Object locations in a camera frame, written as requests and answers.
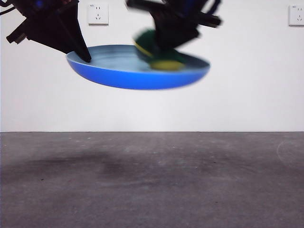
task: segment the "black robotic arm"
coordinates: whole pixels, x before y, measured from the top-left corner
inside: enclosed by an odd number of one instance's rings
[[[156,43],[162,50],[175,48],[199,35],[198,25],[216,28],[221,19],[213,13],[220,0],[207,13],[201,12],[208,0],[127,0],[127,6],[151,13],[156,27]],[[9,43],[17,44],[25,38],[57,49],[64,53],[75,51],[84,61],[91,56],[83,39],[77,19],[79,0],[0,0],[0,6],[17,9],[25,21],[9,36]]]

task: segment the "electrical socket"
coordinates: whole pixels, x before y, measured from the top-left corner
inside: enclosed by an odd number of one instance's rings
[[[91,3],[87,9],[87,22],[89,25],[109,24],[109,4]]]
[[[289,25],[304,25],[304,5],[289,6]]]

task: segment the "white wall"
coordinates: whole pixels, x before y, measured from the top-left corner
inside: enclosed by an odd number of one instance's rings
[[[88,46],[131,44],[152,25],[146,13],[111,0],[110,26],[79,20]],[[1,20],[1,130],[6,131],[304,131],[304,28],[288,27],[301,0],[223,0],[220,29],[180,48],[211,61],[202,81],[179,89],[106,87],[72,71],[65,55],[33,41],[8,44],[21,21]]]

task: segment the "blue bowl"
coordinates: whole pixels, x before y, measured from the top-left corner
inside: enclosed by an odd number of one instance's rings
[[[157,71],[138,58],[133,45],[89,47],[92,61],[87,63],[75,52],[67,54],[70,66],[82,77],[106,86],[127,89],[169,89],[185,86],[203,78],[210,64],[185,54],[180,71]]]

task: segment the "cable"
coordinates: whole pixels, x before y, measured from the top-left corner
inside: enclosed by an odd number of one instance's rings
[[[12,8],[9,8],[9,9],[5,10],[5,11],[0,12],[0,16],[13,11],[14,9],[15,9],[15,7],[12,7]]]
[[[208,15],[212,15],[215,13],[215,11],[218,9],[219,4],[221,3],[221,0],[215,0],[211,9],[207,12]]]

